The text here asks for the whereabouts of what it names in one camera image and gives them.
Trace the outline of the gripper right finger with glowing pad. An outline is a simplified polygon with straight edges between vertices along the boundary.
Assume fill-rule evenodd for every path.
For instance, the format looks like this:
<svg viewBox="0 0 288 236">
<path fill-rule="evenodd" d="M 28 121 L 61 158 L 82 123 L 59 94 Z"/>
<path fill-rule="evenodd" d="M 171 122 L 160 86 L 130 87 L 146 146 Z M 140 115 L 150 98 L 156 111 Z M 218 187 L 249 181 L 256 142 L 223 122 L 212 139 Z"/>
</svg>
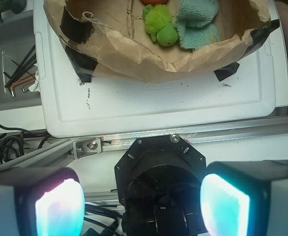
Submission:
<svg viewBox="0 0 288 236">
<path fill-rule="evenodd" d="M 200 204 L 211 236 L 288 236 L 288 160 L 215 161 Z"/>
</svg>

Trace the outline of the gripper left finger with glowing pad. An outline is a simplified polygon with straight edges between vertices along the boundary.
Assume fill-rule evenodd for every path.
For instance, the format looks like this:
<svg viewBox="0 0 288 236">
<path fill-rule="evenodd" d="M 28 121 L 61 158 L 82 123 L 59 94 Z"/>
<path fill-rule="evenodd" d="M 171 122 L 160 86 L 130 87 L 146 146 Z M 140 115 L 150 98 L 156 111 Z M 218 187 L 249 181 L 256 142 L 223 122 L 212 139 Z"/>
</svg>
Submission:
<svg viewBox="0 0 288 236">
<path fill-rule="evenodd" d="M 0 169 L 0 236 L 78 236 L 84 215 L 84 191 L 73 169 Z"/>
</svg>

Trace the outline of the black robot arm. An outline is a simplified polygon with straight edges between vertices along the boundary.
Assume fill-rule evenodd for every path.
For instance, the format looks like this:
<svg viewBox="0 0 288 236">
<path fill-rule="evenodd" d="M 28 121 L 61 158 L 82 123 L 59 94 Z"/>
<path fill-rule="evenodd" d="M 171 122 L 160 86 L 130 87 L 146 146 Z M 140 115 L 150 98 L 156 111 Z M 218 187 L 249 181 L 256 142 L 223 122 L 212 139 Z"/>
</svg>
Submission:
<svg viewBox="0 0 288 236">
<path fill-rule="evenodd" d="M 119 214 L 86 203 L 68 167 L 0 167 L 0 236 L 288 236 L 288 160 L 215 161 L 181 138 L 137 139 L 114 167 Z"/>
</svg>

